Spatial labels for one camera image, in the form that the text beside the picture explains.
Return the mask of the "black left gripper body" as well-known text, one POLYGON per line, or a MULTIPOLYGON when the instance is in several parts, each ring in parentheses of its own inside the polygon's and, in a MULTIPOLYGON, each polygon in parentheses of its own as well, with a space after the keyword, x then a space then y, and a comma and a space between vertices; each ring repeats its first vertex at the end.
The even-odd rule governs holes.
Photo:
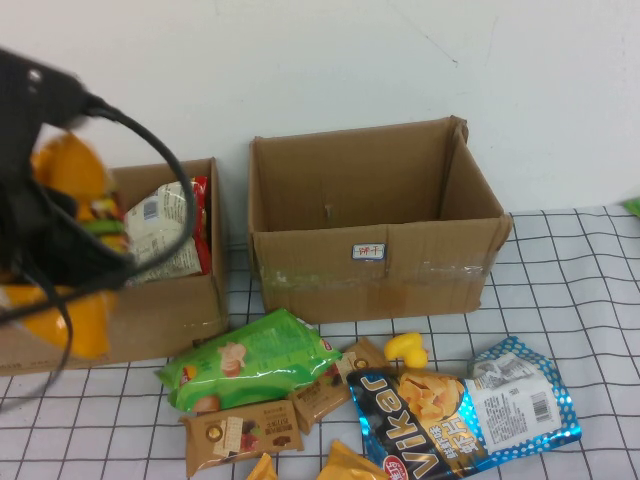
POLYGON ((24 283, 41 274, 78 288, 133 267, 118 196, 105 180, 1 182, 3 275, 24 283))

